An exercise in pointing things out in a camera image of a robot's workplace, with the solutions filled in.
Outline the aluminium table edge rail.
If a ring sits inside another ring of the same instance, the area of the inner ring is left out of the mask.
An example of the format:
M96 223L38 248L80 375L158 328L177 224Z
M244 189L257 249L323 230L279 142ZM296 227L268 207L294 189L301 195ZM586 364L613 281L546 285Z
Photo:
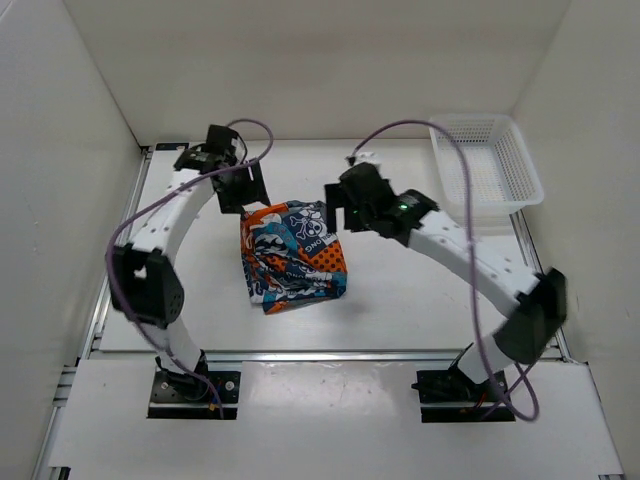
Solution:
M457 356L454 350L401 350L401 351L207 351L209 362L238 363L258 362L333 362L333 361L415 361L451 362ZM150 351L105 351L93 349L88 359L134 360L153 359ZM542 356L543 360L563 360L558 345L552 344Z

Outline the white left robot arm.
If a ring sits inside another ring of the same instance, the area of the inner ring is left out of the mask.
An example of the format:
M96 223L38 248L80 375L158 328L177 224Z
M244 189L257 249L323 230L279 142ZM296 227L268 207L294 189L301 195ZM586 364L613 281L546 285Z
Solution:
M156 352L166 381L190 402L219 407L206 355L181 318L185 293L174 269L184 237L212 199L224 214L241 215L246 206L269 205L259 157L250 158L236 122L212 124L203 143L186 148L174 163L166 193L133 214L109 240L105 261L114 309L122 312ZM123 227L143 221L125 243Z

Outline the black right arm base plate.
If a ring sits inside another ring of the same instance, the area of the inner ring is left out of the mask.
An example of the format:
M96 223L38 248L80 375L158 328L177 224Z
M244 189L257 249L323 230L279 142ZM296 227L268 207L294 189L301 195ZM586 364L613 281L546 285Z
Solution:
M489 381L473 384L450 370L419 370L411 388L418 393L422 423L515 421Z

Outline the dark label sticker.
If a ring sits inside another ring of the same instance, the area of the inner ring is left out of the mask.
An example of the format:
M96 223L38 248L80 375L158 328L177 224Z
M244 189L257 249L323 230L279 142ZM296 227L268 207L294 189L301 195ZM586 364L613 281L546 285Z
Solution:
M181 151L189 148L188 142L161 142L154 147L155 151Z

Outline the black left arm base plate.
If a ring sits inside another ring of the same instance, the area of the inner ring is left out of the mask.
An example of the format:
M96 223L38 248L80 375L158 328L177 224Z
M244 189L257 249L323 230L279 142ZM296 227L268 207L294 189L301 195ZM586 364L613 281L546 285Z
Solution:
M209 371L210 383L220 401L209 387L193 378L180 384L172 372L157 369L150 390L147 417L149 419L235 420L238 414L241 372L233 370Z

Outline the colourful patterned shorts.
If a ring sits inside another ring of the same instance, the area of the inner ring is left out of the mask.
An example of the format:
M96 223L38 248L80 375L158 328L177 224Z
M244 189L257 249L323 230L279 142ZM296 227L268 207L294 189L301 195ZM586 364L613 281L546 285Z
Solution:
M288 201L240 216L241 261L250 302L275 314L346 293L348 271L322 201Z

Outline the white plastic mesh basket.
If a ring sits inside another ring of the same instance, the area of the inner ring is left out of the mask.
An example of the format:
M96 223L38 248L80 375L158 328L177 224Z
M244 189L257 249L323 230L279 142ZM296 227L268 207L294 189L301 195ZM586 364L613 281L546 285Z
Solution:
M503 114L442 114L430 121L449 132L469 165L472 213L477 218L497 218L540 204L544 190L514 120ZM430 137L444 208L465 216L466 186L459 156L447 138L435 129Z

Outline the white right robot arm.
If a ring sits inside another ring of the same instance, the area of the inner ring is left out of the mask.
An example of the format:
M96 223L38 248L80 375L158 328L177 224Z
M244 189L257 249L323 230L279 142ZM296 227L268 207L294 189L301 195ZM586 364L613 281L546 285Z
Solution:
M504 317L492 333L479 335L451 365L447 380L460 399L477 396L496 372L534 364L567 316L566 278L557 269L538 273L492 248L468 240L465 230L417 190L394 193L376 165L362 162L324 187L327 228L335 232L336 211L344 227L373 231L431 258L484 296Z

